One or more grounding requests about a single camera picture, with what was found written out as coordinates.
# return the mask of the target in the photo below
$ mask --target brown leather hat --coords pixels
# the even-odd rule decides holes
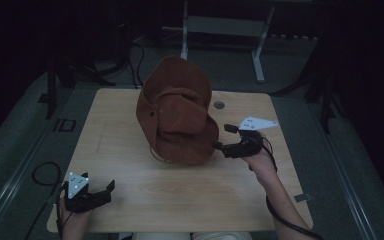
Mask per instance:
[[[165,57],[146,80],[136,117],[154,152],[168,162],[202,163],[214,152],[217,123],[208,115],[211,86],[193,63]]]

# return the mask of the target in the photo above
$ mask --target dark background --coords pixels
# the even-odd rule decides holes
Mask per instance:
[[[191,11],[220,16],[233,12],[250,18],[263,16],[256,11],[260,4],[270,5],[251,0],[224,1],[224,7],[217,1],[197,2]],[[26,88],[46,72],[55,47],[74,55],[90,49],[94,58],[111,58],[114,3],[0,1],[0,124]],[[157,40],[161,26],[182,25],[182,1],[120,3],[125,8],[115,9],[124,20]],[[334,91],[384,183],[384,0],[275,4],[269,34],[320,39],[308,64],[315,66],[314,72],[334,75]],[[107,36],[110,42],[98,36]]]

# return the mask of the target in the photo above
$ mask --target table surface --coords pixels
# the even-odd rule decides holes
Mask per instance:
[[[112,202],[95,210],[90,232],[204,232],[273,230],[265,191],[241,159],[215,151],[200,165],[165,164],[154,159],[136,119],[140,90],[101,89],[83,127],[69,172],[89,173],[89,192],[102,191],[115,180]],[[216,109],[222,101],[224,109]],[[237,143],[239,134],[224,124],[239,125],[248,115],[277,120],[266,94],[213,92],[209,108],[219,125],[219,141]],[[270,140],[278,174],[298,212],[312,227],[281,123],[262,130]],[[57,232],[53,209],[48,230]]]

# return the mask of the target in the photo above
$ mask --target small round object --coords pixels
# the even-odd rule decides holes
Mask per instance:
[[[215,101],[214,102],[214,107],[217,109],[223,109],[226,105],[224,105],[224,102],[222,101]]]

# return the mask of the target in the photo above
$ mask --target gray carpet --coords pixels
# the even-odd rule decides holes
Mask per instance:
[[[279,90],[298,79],[315,42],[296,39],[269,39],[262,57],[266,82],[255,81],[251,55],[244,51],[190,49],[189,60],[208,74],[214,90],[268,93]],[[145,47],[140,68],[143,80],[159,60],[167,55],[180,55],[179,48]],[[141,57],[138,48],[132,49],[131,59],[137,66]],[[22,184],[11,205],[0,218],[0,239],[23,239],[42,204],[47,200],[50,187],[38,186],[32,181],[33,169],[46,161],[61,167],[62,174],[71,159],[77,140],[86,120],[93,97],[100,86],[80,82],[74,90],[59,89],[57,113],[54,119],[45,120],[46,106],[37,103],[46,91],[45,76],[38,79],[14,108],[0,128],[0,190],[9,176],[25,157],[36,136],[47,130],[46,136],[31,156],[31,164],[22,176]],[[123,71],[108,78],[117,88],[132,88],[132,77]],[[306,87],[284,97],[274,97],[273,103],[305,193],[313,199],[308,202],[314,220],[314,230],[325,239],[364,239],[350,211],[349,202],[338,181],[334,156],[326,143],[326,135],[318,126],[320,104],[307,104],[303,100]],[[341,156],[367,218],[372,222],[377,239],[384,239],[384,188],[352,125],[336,114],[330,120],[335,150]],[[57,118],[77,121],[74,132],[53,132]],[[40,171],[43,181],[52,182],[56,173],[52,167]],[[31,239],[58,239],[46,230],[51,205],[36,224]],[[252,233],[254,239],[276,239],[274,232]],[[87,239],[107,239],[107,234],[89,234]]]

